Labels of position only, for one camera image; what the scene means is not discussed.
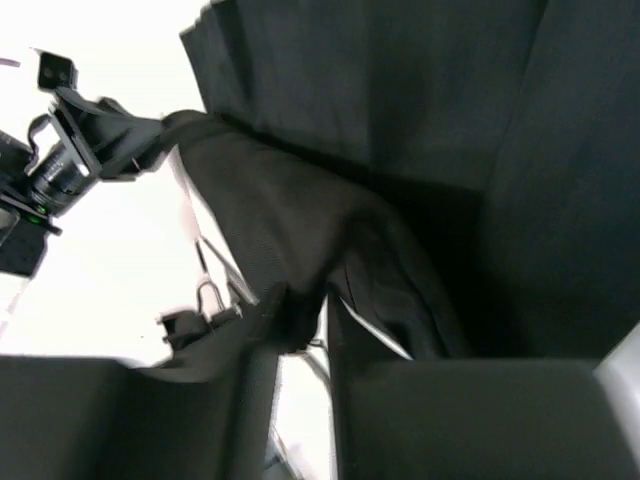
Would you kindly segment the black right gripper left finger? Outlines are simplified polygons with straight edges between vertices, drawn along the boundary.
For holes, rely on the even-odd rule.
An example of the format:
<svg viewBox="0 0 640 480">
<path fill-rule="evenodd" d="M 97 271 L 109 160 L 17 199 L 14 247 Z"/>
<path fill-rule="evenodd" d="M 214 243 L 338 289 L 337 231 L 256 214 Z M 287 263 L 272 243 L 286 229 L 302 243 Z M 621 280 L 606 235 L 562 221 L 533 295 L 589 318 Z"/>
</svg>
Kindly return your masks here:
<svg viewBox="0 0 640 480">
<path fill-rule="evenodd" d="M 288 288 L 158 367 L 1 361 L 5 479 L 258 479 Z"/>
</svg>

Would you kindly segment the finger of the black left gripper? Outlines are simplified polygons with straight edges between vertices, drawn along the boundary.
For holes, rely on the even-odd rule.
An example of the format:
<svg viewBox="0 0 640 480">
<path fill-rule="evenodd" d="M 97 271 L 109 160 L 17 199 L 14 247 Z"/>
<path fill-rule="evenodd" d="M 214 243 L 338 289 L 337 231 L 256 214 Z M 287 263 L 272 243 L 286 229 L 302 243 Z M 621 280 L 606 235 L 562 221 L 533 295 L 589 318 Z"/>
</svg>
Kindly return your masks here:
<svg viewBox="0 0 640 480">
<path fill-rule="evenodd" d="M 91 102 L 70 88 L 54 92 L 54 128 L 80 173 L 133 180 L 151 168 L 141 158 L 163 131 L 159 120 L 135 117 L 103 98 Z"/>
</svg>

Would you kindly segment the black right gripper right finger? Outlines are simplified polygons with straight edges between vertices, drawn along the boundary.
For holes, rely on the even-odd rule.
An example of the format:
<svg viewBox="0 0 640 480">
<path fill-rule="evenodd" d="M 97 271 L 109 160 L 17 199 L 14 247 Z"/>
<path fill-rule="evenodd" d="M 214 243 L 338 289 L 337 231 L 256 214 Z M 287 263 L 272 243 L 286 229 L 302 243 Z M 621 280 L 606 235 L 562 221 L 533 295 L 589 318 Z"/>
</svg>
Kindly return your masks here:
<svg viewBox="0 0 640 480">
<path fill-rule="evenodd" d="M 635 479 L 637 450 L 591 364 L 407 360 L 327 306 L 342 479 Z"/>
</svg>

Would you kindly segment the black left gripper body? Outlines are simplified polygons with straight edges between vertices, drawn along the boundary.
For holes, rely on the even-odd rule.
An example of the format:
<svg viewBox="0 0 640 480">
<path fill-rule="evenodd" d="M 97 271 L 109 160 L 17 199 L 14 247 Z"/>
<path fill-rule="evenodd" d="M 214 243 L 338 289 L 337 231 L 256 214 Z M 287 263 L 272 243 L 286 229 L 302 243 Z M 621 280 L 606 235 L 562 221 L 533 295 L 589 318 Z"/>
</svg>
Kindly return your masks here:
<svg viewBox="0 0 640 480">
<path fill-rule="evenodd" d="M 69 210 L 97 182 L 102 165 L 82 132 L 81 124 L 101 110 L 78 94 L 56 94 L 46 114 L 31 121 L 27 138 L 31 160 L 24 182 L 30 201 L 51 216 Z M 58 141 L 45 157 L 35 136 L 52 126 Z"/>
</svg>

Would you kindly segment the black skirt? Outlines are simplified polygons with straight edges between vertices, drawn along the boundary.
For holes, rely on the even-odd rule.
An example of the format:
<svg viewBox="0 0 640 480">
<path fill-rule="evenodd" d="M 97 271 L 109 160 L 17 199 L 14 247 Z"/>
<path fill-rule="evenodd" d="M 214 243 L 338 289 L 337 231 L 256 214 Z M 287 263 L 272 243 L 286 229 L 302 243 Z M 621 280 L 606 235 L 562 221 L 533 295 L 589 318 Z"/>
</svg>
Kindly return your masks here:
<svg viewBox="0 0 640 480">
<path fill-rule="evenodd" d="M 253 290 L 417 359 L 601 359 L 639 320 L 635 1 L 221 1 L 186 170 Z"/>
</svg>

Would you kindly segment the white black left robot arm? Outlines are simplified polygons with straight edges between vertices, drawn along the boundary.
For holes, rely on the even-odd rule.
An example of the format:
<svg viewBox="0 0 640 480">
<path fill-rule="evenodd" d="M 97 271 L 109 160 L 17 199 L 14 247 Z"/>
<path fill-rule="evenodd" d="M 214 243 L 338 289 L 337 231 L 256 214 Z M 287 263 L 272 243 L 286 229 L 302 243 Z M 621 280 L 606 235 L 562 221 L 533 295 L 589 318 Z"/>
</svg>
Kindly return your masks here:
<svg viewBox="0 0 640 480">
<path fill-rule="evenodd" d="M 110 98 L 91 102 L 70 88 L 53 97 L 27 142 L 1 136 L 1 270 L 25 279 L 35 276 L 48 236 L 61 232 L 53 219 L 96 183 L 151 170 L 163 131 L 160 120 L 135 117 Z"/>
</svg>

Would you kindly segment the metal binder clip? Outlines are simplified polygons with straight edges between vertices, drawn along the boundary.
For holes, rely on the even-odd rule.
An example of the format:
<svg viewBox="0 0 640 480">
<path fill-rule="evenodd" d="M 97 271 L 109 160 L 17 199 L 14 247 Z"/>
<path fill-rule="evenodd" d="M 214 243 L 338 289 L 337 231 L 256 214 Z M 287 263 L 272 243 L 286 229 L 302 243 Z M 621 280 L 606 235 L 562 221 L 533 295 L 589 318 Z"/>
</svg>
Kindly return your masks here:
<svg viewBox="0 0 640 480">
<path fill-rule="evenodd" d="M 200 236 L 194 241 L 197 258 L 203 273 L 196 285 L 194 309 L 174 310 L 163 314 L 157 324 L 164 328 L 163 342 L 174 354 L 203 339 L 232 320 L 242 318 L 246 310 L 259 303 L 259 299 L 246 283 L 241 273 L 206 238 Z M 229 302 L 222 297 L 220 288 L 214 282 L 204 251 L 210 251 L 221 264 Z"/>
</svg>

